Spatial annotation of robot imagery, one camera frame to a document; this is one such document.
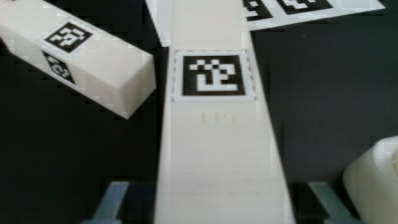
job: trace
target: white plastic bar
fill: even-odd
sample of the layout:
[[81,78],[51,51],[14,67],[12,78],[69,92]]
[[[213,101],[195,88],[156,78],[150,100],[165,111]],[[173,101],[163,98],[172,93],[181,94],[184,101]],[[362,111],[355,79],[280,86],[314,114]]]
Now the white plastic bar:
[[344,187],[365,224],[398,223],[398,137],[381,139],[344,170]]
[[154,224],[293,224],[239,0],[175,0]]
[[42,0],[0,0],[0,37],[10,53],[127,118],[154,90],[150,55]]
[[[163,47],[170,46],[172,0],[145,0]],[[241,0],[248,30],[383,9],[378,0]]]

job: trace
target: black surface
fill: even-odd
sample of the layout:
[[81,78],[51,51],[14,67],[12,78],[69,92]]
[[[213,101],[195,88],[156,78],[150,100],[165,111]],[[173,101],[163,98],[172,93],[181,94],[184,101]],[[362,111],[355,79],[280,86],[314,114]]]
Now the black surface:
[[[346,164],[398,134],[398,3],[383,3],[253,33],[287,182],[328,181],[340,193]],[[53,4],[154,53],[157,91],[124,121],[0,49],[3,224],[79,223],[108,181],[156,180],[166,49],[147,9],[141,0]]]

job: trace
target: white foam block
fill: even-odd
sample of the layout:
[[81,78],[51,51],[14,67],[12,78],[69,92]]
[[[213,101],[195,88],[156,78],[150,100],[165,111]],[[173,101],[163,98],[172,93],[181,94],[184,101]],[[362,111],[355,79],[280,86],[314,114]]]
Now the white foam block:
[[344,170],[344,187],[364,223],[398,223],[398,137],[385,138]]
[[44,1],[0,2],[12,54],[127,118],[154,90],[150,55]]
[[[248,20],[250,30],[266,29],[323,18],[383,9],[378,0],[241,1],[245,5],[245,16]],[[172,0],[145,0],[145,2],[149,5],[159,41],[163,46],[168,46],[172,26]]]
[[156,224],[294,223],[241,9],[173,1]]

